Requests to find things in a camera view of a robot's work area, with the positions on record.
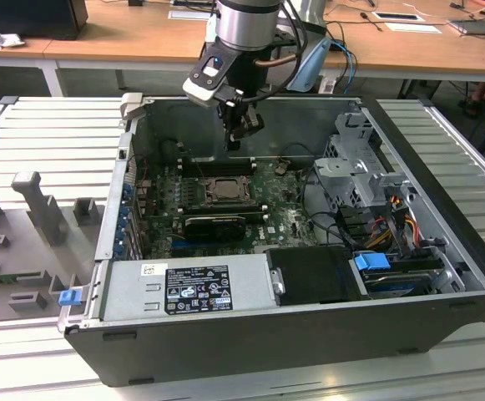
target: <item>black computer case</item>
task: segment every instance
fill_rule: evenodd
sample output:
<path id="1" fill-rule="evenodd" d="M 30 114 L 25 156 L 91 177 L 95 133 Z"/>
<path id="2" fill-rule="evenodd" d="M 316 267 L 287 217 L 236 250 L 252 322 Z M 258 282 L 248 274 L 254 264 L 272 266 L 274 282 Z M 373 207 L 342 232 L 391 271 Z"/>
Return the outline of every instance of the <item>black computer case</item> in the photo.
<path id="1" fill-rule="evenodd" d="M 0 0 L 0 33 L 22 38 L 75 40 L 87 19 L 84 0 Z"/>

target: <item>wooden desk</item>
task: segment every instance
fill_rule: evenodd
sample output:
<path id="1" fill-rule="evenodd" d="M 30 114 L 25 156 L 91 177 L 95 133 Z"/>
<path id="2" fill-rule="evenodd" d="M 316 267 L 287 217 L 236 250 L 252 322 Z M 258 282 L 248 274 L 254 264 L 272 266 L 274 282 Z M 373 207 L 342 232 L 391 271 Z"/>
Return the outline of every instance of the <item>wooden desk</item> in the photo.
<path id="1" fill-rule="evenodd" d="M 402 0 L 379 0 L 378 11 L 416 13 Z M 168 4 L 147 3 L 130 8 L 127 2 L 104 3 L 87 0 L 88 25 L 77 41 L 28 39 L 25 48 L 0 52 L 0 65 L 40 68 L 53 96 L 65 95 L 60 69 L 137 69 L 190 71 L 198 59 L 205 36 L 205 22 L 168 19 Z M 326 20 L 363 22 L 358 10 L 337 7 L 346 3 L 369 10 L 363 1 L 330 2 Z M 448 18 L 468 15 L 442 0 L 408 0 L 423 13 L 427 23 L 445 23 Z M 467 2 L 470 10 L 481 6 Z M 383 32 L 369 24 L 343 23 L 348 48 L 358 59 L 359 77 L 396 79 L 437 79 L 485 81 L 485 39 L 460 37 L 450 26 L 437 26 L 442 34 L 393 32 L 384 24 Z M 341 38 L 336 24 L 331 32 Z M 330 53 L 325 63 L 327 75 L 337 75 L 344 67 L 341 53 Z"/>
<path id="2" fill-rule="evenodd" d="M 441 0 L 413 0 L 410 3 L 431 15 L 468 18 L 467 14 Z M 348 3 L 369 9 L 365 2 Z M 103 3 L 88 0 L 88 26 L 77 42 L 52 41 L 45 49 L 46 58 L 156 63 L 195 63 L 205 36 L 205 22 L 169 20 L 169 6 L 146 4 L 129 8 L 126 2 Z M 474 3 L 472 10 L 480 7 Z M 394 0 L 379 0 L 379 11 L 414 13 L 413 8 Z M 326 20 L 362 22 L 360 11 L 337 7 Z M 445 23 L 446 18 L 424 17 L 428 23 Z M 485 74 L 485 39 L 460 37 L 450 26 L 438 27 L 442 34 L 399 33 L 380 24 L 383 32 L 369 24 L 343 25 L 349 49 L 363 71 L 388 73 Z M 336 24 L 330 30 L 340 38 Z M 331 53 L 326 68 L 339 69 L 344 56 Z"/>

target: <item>warning label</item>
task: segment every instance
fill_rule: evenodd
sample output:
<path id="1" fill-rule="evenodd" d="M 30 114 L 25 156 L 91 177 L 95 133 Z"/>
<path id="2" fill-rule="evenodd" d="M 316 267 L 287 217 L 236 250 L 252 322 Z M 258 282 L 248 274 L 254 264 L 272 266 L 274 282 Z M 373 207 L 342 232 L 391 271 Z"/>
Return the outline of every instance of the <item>warning label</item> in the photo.
<path id="1" fill-rule="evenodd" d="M 232 299 L 227 266 L 166 270 L 164 310 L 169 315 L 230 311 Z"/>

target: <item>motherboard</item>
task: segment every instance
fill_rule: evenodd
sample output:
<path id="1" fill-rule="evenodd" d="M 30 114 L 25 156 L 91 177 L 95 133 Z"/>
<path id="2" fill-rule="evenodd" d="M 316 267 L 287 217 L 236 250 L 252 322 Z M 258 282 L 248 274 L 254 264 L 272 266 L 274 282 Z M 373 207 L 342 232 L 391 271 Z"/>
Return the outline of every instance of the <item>motherboard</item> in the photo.
<path id="1" fill-rule="evenodd" d="M 147 257 L 242 255 L 317 245 L 301 209 L 303 183 L 297 170 L 282 170 L 275 160 L 253 161 L 240 171 L 190 167 L 165 166 L 142 188 Z M 222 171 L 226 175 L 211 176 Z"/>

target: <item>floor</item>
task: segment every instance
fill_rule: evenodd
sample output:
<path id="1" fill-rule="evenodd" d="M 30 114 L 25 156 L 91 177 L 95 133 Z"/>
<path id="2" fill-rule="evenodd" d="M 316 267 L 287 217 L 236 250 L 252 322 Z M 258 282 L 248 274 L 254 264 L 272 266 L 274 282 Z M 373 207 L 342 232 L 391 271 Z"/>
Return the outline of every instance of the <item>floor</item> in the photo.
<path id="1" fill-rule="evenodd" d="M 145 72 L 125 71 L 127 91 L 144 94 L 168 95 L 181 94 L 181 85 L 186 73 L 179 72 Z M 69 96 L 120 96 L 124 91 L 117 88 L 114 71 L 110 70 L 79 70 L 63 71 L 63 79 Z M 355 79 L 349 94 L 369 94 L 379 99 L 395 99 L 402 84 L 398 79 Z M 478 145 L 485 133 L 485 118 L 473 120 L 463 115 L 457 106 L 463 99 L 465 83 L 448 82 L 441 84 L 432 102 L 449 119 L 455 127 Z M 0 98 L 4 95 L 48 96 L 48 88 L 42 73 L 36 69 L 19 69 L 0 67 Z"/>

